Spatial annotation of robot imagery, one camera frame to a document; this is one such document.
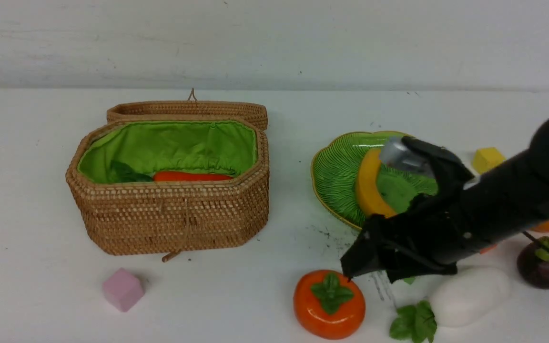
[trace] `pink block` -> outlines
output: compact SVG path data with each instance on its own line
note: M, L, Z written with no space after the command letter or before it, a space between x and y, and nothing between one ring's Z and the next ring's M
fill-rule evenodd
M138 278L120 268L103 282L103 293L110 304L126 312L143 297L143 288Z

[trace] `table surface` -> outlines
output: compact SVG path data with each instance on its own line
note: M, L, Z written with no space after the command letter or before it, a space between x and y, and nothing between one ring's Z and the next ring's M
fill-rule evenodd
M71 157L83 136L105 124L109 107L188 93L0 89L0 342L322 342L296 322L294 286L308 271L339 269L355 235L314 196L309 166L319 149L345 132L396 130L447 146L468 163L484 146L516 154L549 117L549 93L197 91L199 100L268 109L268 225L242 247L183 252L168 263L161 254L109 256L86 235L65 183ZM438 329L437 343L549 341L549 291L525 285L514 266L527 243L513 237L461 262L507 271L512 297L475 324ZM120 267L146 289L128 313L101 293ZM347 341L393 342L395 306L441 281L357 278L366 320Z

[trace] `white wall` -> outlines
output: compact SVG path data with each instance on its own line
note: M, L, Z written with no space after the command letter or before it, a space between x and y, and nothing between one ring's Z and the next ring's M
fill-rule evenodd
M549 0L0 0L0 87L549 90Z

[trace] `yellow cube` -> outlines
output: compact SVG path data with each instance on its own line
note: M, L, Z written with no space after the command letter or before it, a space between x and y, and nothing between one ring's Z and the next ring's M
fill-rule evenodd
M476 150L473 161L471 161L471 167L479 174L484 174L503 163L503 161L505 161L505 157L497 148L481 148Z

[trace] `green plate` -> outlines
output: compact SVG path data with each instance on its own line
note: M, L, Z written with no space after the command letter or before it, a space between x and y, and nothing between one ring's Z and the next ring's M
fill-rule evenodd
M364 155L381 148L389 137L407 135L395 131L351 132L341 135L319 151L311 163L316 197L335 217L361 230L366 220L355 200L355 180ZM436 180L416 176L384 165L376 178L383 199L396 213L405 212L419 193L437 193Z

